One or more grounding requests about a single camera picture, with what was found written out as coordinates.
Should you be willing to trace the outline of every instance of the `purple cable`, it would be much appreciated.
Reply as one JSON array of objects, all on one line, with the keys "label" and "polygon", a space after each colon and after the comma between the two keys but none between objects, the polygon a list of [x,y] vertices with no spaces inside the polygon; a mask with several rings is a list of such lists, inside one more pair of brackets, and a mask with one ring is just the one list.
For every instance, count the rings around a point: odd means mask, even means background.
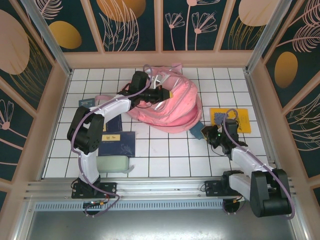
[{"label": "purple cable", "polygon": [[118,194],[116,194],[116,193],[107,192],[107,191],[104,191],[104,190],[102,190],[102,189],[94,186],[94,185],[89,181],[89,179],[86,177],[86,175],[85,175],[85,173],[84,173],[84,171],[83,171],[83,168],[82,168],[82,166],[81,166],[81,152],[78,151],[78,150],[76,150],[75,147],[74,147],[77,133],[78,133],[80,127],[82,126],[82,124],[85,122],[85,120],[86,120],[91,114],[95,113],[96,111],[100,110],[101,108],[103,108],[103,107],[105,107],[105,106],[107,106],[107,105],[109,105],[109,104],[111,104],[111,103],[114,103],[114,102],[116,102],[116,101],[119,101],[119,100],[122,100],[122,99],[128,99],[128,98],[135,97],[135,96],[141,94],[142,92],[144,92],[146,89],[148,89],[148,88],[150,87],[150,85],[151,85],[151,80],[152,80],[152,74],[153,74],[153,73],[152,73],[152,68],[151,68],[151,66],[148,65],[148,64],[146,64],[146,65],[143,66],[143,71],[144,71],[144,72],[145,72],[145,68],[146,68],[146,67],[150,69],[150,80],[149,80],[149,83],[148,83],[141,91],[138,91],[137,93],[134,93],[134,94],[129,95],[129,96],[122,96],[122,97],[119,97],[119,98],[113,98],[112,100],[110,100],[110,101],[102,104],[99,108],[96,108],[96,109],[90,111],[88,114],[86,114],[86,115],[81,119],[81,121],[79,122],[79,124],[78,124],[78,126],[76,127],[76,129],[75,129],[75,131],[74,131],[74,134],[73,134],[73,136],[72,136],[72,139],[71,139],[71,151],[78,155],[78,165],[79,165],[80,173],[82,174],[84,180],[90,185],[90,187],[94,188],[95,190],[97,190],[97,191],[99,191],[99,192],[101,192],[101,193],[103,193],[103,194],[107,194],[107,195],[111,195],[111,196],[116,196],[116,197],[117,197],[117,199],[116,199],[110,206],[108,206],[105,210],[100,211],[100,212],[98,212],[98,213],[95,214],[95,215],[89,215],[89,214],[87,213],[87,208],[85,208],[85,209],[84,209],[84,212],[85,212],[85,214],[86,214],[87,217],[88,217],[88,216],[91,216],[92,218],[94,218],[95,216],[98,217],[98,216],[104,214],[106,211],[108,211],[110,208],[112,208],[112,207],[119,201],[120,196],[119,196]]},{"label": "purple cable", "polygon": [[283,185],[283,183],[279,180],[279,178],[262,162],[259,160],[259,158],[257,158],[253,153],[251,153],[250,151],[247,151],[245,148],[243,148],[242,146],[240,146],[238,143],[236,143],[235,140],[233,140],[233,138],[230,136],[230,134],[228,133],[227,131],[227,127],[226,127],[226,119],[227,119],[227,116],[228,116],[228,113],[231,112],[231,111],[234,111],[235,112],[235,118],[237,118],[238,116],[238,112],[237,110],[235,110],[234,108],[231,108],[229,109],[226,113],[225,113],[225,116],[224,116],[224,119],[223,119],[223,128],[224,128],[224,131],[226,133],[226,135],[228,136],[228,138],[237,146],[239,147],[242,151],[244,151],[245,153],[249,154],[259,165],[261,165],[264,169],[266,169],[270,174],[271,176],[275,179],[275,181],[280,185],[280,187],[282,188],[282,190],[284,191],[286,197],[288,198],[289,202],[290,202],[290,205],[291,205],[291,209],[292,209],[292,213],[289,217],[285,217],[286,219],[290,220],[290,219],[293,219],[295,214],[296,214],[296,209],[295,209],[295,204],[294,202],[292,201],[292,198],[290,196],[290,194],[288,193],[286,187]]}]

